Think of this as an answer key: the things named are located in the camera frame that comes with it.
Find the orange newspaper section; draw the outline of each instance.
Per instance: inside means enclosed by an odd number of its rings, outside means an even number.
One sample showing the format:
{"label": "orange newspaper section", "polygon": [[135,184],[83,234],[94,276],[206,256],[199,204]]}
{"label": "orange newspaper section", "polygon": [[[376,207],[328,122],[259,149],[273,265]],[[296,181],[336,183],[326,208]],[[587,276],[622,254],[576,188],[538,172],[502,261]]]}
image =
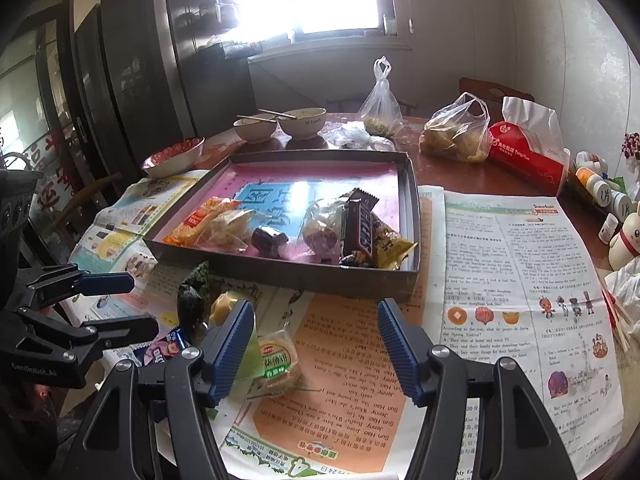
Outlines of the orange newspaper section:
{"label": "orange newspaper section", "polygon": [[[422,261],[412,300],[402,305],[422,323],[428,276],[431,202],[422,202]],[[254,424],[265,441],[351,472],[382,471],[405,404],[378,334],[376,304],[316,294],[295,334],[310,387],[263,399]]]}

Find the purple wrapped candy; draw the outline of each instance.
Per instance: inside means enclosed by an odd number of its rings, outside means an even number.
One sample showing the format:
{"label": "purple wrapped candy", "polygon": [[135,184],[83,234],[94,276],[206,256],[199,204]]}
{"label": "purple wrapped candy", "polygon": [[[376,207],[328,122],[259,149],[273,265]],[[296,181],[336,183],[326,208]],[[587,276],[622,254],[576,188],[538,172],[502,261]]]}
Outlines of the purple wrapped candy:
{"label": "purple wrapped candy", "polygon": [[280,258],[280,248],[289,241],[289,237],[273,227],[261,225],[251,235],[251,245],[258,249],[263,258]]}

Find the window sill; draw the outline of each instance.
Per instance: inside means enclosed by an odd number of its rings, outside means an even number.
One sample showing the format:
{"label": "window sill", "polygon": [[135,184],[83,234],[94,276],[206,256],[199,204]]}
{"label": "window sill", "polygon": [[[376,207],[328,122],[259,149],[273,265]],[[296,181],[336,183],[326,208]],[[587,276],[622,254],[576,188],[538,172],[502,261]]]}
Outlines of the window sill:
{"label": "window sill", "polygon": [[344,48],[392,48],[411,50],[397,36],[352,36],[350,38],[326,38],[324,40],[300,41],[283,46],[266,49],[262,54],[248,58],[249,63],[256,63],[277,57],[291,56],[316,50],[341,50]]}

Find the screw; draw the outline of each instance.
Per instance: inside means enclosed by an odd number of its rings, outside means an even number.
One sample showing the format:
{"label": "screw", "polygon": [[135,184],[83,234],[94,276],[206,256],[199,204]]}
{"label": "screw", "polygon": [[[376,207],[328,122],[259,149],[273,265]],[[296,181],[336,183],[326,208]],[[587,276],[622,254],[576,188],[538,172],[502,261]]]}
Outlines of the screw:
{"label": "screw", "polygon": [[505,370],[515,370],[516,369],[516,361],[511,359],[510,357],[503,357],[500,359],[500,366]]}
{"label": "screw", "polygon": [[123,359],[116,363],[116,370],[119,372],[125,372],[131,368],[131,361],[129,359]]}
{"label": "screw", "polygon": [[436,345],[431,349],[431,353],[439,358],[445,358],[449,356],[449,349],[444,345]]}
{"label": "screw", "polygon": [[200,350],[195,346],[189,346],[182,351],[182,357],[185,359],[195,359],[200,355]]}

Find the white bowl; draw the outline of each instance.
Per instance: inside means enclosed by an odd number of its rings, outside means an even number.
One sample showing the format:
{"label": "white bowl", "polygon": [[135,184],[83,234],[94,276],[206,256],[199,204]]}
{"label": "white bowl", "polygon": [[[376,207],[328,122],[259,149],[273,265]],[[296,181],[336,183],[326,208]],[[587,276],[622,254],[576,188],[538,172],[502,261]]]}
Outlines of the white bowl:
{"label": "white bowl", "polygon": [[[252,117],[262,117],[263,119],[275,119],[273,114],[255,114]],[[268,140],[276,131],[278,123],[265,123],[264,121],[254,121],[251,119],[240,119],[234,123],[236,134],[249,144],[257,144]]]}
{"label": "white bowl", "polygon": [[204,137],[182,140],[151,155],[142,163],[142,169],[151,178],[181,174],[198,161],[203,149]]}
{"label": "white bowl", "polygon": [[307,140],[315,137],[326,123],[324,108],[300,108],[286,112],[296,119],[279,117],[278,122],[282,131],[296,140]]}

